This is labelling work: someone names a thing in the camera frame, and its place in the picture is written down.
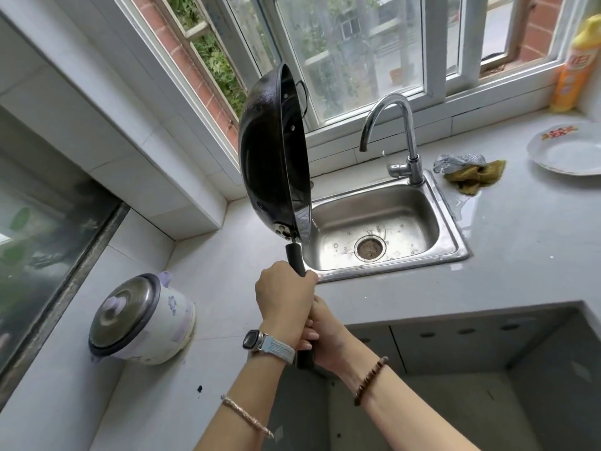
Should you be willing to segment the person's right hand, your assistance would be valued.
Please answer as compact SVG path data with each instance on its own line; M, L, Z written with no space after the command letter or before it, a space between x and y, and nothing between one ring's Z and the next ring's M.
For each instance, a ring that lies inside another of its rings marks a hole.
M357 390L379 361L334 315L330 324L313 326L310 311L298 348L310 346L316 347L315 363L339 377L351 391Z

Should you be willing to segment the person's left hand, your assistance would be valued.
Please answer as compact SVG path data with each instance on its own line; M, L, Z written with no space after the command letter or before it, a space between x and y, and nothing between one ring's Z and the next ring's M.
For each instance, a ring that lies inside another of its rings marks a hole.
M262 317L259 329L296 350L306 350L298 347L314 296L306 294L304 277L281 260L262 270L255 292Z

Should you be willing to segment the black wok with handle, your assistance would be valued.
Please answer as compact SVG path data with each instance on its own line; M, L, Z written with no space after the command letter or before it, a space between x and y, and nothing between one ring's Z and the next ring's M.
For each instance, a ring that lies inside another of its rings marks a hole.
M285 63L250 90L239 120L239 165L263 224L285 239L287 259L306 275L302 248L311 238L311 180L297 84Z

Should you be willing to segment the person's left forearm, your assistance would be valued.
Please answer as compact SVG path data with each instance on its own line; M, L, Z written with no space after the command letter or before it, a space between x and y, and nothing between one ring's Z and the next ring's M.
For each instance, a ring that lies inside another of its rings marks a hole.
M260 451L287 364L264 353L250 356L193 451Z

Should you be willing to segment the person's right forearm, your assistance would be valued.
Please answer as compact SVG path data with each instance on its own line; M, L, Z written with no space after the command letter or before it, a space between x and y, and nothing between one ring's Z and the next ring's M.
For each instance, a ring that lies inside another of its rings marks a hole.
M380 358L354 394L393 451L480 451Z

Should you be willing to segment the round sink drain strainer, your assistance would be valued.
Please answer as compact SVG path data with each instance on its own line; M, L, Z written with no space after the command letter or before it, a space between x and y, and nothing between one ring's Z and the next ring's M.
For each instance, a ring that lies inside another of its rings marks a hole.
M381 259L386 253L387 242L379 236L367 235L357 240L354 246L355 256L362 262L371 263Z

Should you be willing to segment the stainless steel sink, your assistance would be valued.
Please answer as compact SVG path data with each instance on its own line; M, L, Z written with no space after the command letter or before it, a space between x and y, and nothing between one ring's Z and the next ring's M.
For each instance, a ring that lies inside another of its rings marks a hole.
M418 267L461 262L470 249L430 171L425 183L389 179L312 203L304 265L320 283L368 277ZM358 239L379 236L384 256L366 263L354 254Z

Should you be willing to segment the wide grey cabinet door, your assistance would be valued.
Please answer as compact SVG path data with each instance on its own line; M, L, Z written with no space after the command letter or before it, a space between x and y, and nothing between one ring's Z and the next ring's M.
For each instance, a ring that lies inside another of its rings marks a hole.
M422 320L390 327L409 376L503 371L575 312L574 306Z

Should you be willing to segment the chrome gooseneck faucet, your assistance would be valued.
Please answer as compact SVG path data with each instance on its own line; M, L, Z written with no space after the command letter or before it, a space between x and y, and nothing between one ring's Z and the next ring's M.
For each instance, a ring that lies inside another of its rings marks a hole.
M372 129L380 113L391 105L400 108L408 148L408 158L406 163L396 163L388 166L388 174L395 179L408 179L413 187L420 187L425 183L425 176L422 167L422 161L417 151L417 142L415 138L415 126L412 110L409 100L401 93L393 92L382 97L368 113L364 127L361 132L359 142L359 151L366 152L370 141Z

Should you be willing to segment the white floral rice cooker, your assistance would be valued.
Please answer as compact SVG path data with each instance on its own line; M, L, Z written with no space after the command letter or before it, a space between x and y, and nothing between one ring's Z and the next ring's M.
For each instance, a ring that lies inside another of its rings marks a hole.
M195 304L170 287L171 274L143 273L116 287L97 309L88 334L95 358L159 365L191 341Z

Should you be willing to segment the grey steel scouring pad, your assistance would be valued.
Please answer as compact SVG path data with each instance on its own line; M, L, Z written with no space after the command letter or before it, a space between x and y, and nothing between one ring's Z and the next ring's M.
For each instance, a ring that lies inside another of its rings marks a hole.
M480 154L440 154L433 162L432 170L437 174L452 174L471 166L485 166L487 161Z

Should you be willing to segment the yellow-brown dishcloth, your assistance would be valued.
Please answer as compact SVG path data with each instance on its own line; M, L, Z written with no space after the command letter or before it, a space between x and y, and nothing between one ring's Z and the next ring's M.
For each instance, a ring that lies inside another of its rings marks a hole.
M499 182L506 165L505 160L495 160L484 165L470 165L452 173L445 173L444 179L462 195L475 196L481 188Z

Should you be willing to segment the dark framed glass panel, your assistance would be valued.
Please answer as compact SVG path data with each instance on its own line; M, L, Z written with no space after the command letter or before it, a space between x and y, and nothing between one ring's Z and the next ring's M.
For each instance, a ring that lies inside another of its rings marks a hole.
M0 152L0 412L130 210L55 164Z

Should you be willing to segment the yellow detergent bottle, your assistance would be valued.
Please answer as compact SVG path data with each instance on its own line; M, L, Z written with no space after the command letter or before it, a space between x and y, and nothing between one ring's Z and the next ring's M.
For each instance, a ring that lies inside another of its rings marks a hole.
M582 31L573 39L567 61L552 95L550 110L554 113L571 111L592 71L601 50L601 13L583 22Z

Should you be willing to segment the white window frame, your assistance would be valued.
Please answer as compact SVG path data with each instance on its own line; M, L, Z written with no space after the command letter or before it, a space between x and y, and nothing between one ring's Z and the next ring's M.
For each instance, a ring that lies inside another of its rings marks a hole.
M601 0L127 0L176 59L218 87L234 125L282 62L300 85L308 146L357 138L384 96L423 125L548 88ZM413 64L407 87L389 70Z

